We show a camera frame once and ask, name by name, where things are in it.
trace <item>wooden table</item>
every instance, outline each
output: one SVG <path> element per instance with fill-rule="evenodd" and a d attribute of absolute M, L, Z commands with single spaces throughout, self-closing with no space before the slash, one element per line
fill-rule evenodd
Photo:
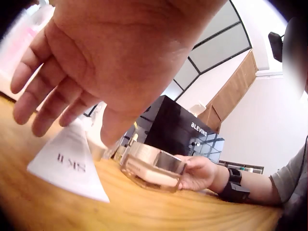
<path fill-rule="evenodd" d="M 13 103 L 0 97 L 0 206 L 19 230 L 272 230 L 278 208 L 223 202 L 191 191 L 174 194 L 140 188 L 113 160 L 96 163 L 110 203 L 55 187 L 26 171 L 46 141 L 61 128 L 54 124 L 36 138 L 29 123 L 12 118 Z"/>

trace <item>black bracelet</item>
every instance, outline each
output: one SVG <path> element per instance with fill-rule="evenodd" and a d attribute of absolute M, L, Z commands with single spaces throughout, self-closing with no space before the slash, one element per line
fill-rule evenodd
<path fill-rule="evenodd" d="M 250 191 L 241 186 L 242 174 L 237 169 L 229 169 L 230 177 L 224 190 L 219 193 L 219 197 L 224 201 L 242 203 L 244 202 Z"/>

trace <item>cream jar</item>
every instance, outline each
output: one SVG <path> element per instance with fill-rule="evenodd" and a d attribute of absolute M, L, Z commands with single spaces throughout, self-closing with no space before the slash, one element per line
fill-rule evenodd
<path fill-rule="evenodd" d="M 133 139 L 121 163 L 121 171 L 139 186 L 172 193 L 177 190 L 186 165 L 165 151 Z"/>

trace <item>hand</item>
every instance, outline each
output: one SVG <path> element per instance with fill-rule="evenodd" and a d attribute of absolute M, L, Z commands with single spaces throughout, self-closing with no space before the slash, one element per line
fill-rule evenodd
<path fill-rule="evenodd" d="M 206 23 L 224 1 L 61 0 L 17 67 L 11 90 L 13 116 L 25 124 L 38 112 L 32 132 L 43 136 L 63 110 L 67 126 L 105 101 L 101 138 L 111 146 L 163 92 Z"/>
<path fill-rule="evenodd" d="M 217 165 L 204 156 L 176 155 L 187 165 L 179 189 L 199 191 L 210 187 L 217 175 Z"/>

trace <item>wrist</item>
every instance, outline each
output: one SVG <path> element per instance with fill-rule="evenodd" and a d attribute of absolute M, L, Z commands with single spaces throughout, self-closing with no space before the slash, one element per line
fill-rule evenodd
<path fill-rule="evenodd" d="M 216 174 L 212 184 L 208 187 L 208 189 L 212 190 L 215 193 L 221 193 L 227 182 L 229 181 L 230 173 L 229 170 L 221 165 L 217 165 Z"/>

